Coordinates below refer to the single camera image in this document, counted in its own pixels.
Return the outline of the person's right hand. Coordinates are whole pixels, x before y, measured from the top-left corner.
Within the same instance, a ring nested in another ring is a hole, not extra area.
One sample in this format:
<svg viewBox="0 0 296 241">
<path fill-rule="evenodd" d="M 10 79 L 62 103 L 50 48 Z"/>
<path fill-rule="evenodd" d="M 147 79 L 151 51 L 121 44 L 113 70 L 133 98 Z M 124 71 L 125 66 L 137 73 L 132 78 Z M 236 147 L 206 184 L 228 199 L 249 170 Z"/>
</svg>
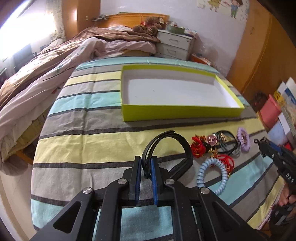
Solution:
<svg viewBox="0 0 296 241">
<path fill-rule="evenodd" d="M 278 200 L 278 205 L 279 206 L 284 206 L 289 204 L 293 204 L 295 203 L 296 200 L 296 196 L 292 195 L 290 188 L 287 184 L 284 185 L 281 194 L 280 194 L 280 198 Z"/>
</svg>

